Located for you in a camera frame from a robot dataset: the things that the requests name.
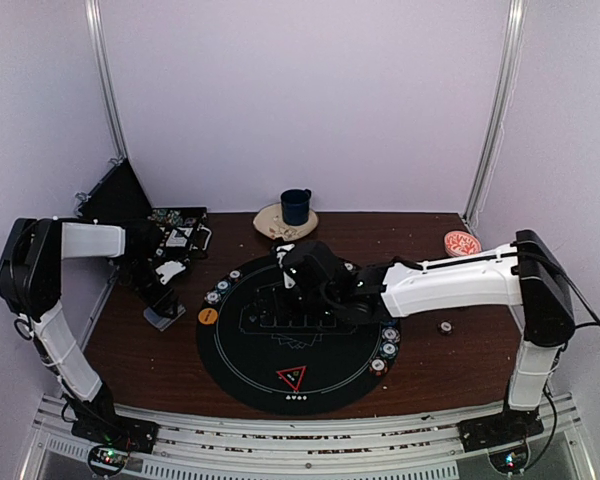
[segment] wooden table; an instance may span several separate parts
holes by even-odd
[[[235,418],[278,418],[225,394],[207,374],[196,348],[197,312],[204,294],[235,267],[266,255],[271,241],[255,232],[252,214],[212,214],[209,258],[174,281],[187,313],[164,332],[143,318],[145,306],[116,286],[86,349],[116,402],[134,407]],[[446,257],[443,237],[464,229],[455,214],[321,213],[309,238],[326,242],[359,265],[396,255]],[[453,334],[437,332],[450,321]],[[504,397],[520,333],[506,307],[440,310],[402,320],[402,343],[382,386],[338,411],[311,418],[402,415],[480,405]]]

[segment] red triangle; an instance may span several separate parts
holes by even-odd
[[[285,381],[287,385],[291,387],[294,392],[300,390],[300,384],[304,378],[304,372],[307,367],[293,367],[287,368],[286,370],[278,370],[276,373],[278,376]]]

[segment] beige plate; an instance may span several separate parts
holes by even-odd
[[[261,234],[275,240],[282,238],[286,242],[293,242],[309,235],[318,226],[318,215],[309,210],[309,220],[304,225],[292,227],[282,220],[282,206],[279,203],[269,205],[258,212],[253,219],[253,226]]]

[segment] vertical metal post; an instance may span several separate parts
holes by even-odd
[[[498,153],[500,142],[502,121],[506,111],[509,97],[513,88],[513,82],[516,74],[516,67],[520,55],[520,46],[522,40],[522,25],[526,12],[526,0],[511,0],[509,7],[509,22],[505,34],[504,49],[502,51],[502,63],[500,64],[500,74],[496,94],[491,110],[491,118],[487,128],[487,135],[482,146],[480,163],[478,171],[473,181],[469,201],[464,213],[464,221],[474,229],[478,223],[478,214],[482,208],[482,202],[485,198],[495,160]]]
[[[128,158],[129,155],[122,132],[115,95],[113,93],[113,83],[111,81],[111,72],[107,60],[104,31],[102,29],[102,20],[100,18],[100,2],[99,0],[85,0],[85,6],[87,9],[87,22],[89,25],[91,42],[93,44],[93,52],[96,57],[98,73],[100,74],[100,86],[104,98],[107,122],[109,124],[113,145],[116,149],[116,155],[118,159],[121,160]]]

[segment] mug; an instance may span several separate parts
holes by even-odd
[[[293,189],[282,192],[282,220],[287,225],[297,227],[309,221],[309,200],[311,190]]]

